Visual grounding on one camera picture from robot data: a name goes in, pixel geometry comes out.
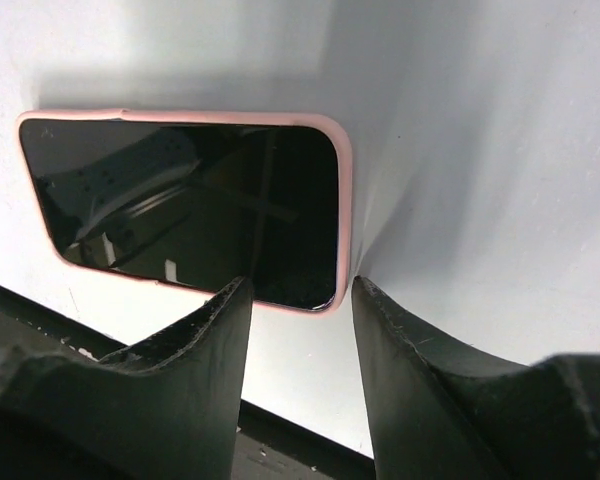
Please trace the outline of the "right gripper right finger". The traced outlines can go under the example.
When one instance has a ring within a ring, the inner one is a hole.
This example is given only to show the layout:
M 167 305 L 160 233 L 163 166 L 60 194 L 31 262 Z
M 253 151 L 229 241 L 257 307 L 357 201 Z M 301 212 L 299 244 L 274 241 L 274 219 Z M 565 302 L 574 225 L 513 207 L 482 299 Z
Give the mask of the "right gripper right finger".
M 357 277 L 356 345 L 380 479 L 600 479 L 600 354 L 480 351 Z

